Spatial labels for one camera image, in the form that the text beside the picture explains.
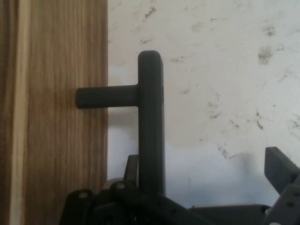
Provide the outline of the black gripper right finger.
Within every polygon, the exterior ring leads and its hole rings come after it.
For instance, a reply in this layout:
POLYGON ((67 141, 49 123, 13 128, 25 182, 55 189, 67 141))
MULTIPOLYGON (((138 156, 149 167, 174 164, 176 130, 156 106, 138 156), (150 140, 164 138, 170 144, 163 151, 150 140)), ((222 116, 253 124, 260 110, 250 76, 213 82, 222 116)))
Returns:
POLYGON ((265 149, 264 174, 278 192, 264 225, 300 223, 300 168, 277 147, 265 149))

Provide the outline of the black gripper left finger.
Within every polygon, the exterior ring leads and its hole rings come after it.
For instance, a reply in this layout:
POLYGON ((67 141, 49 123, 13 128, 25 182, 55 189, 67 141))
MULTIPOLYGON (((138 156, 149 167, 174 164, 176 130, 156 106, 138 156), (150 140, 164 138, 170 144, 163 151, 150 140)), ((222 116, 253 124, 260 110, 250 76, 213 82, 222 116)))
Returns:
POLYGON ((209 225, 211 222, 160 195, 137 187, 138 155, 127 159, 124 179, 94 194, 89 189, 70 193, 61 225, 209 225))

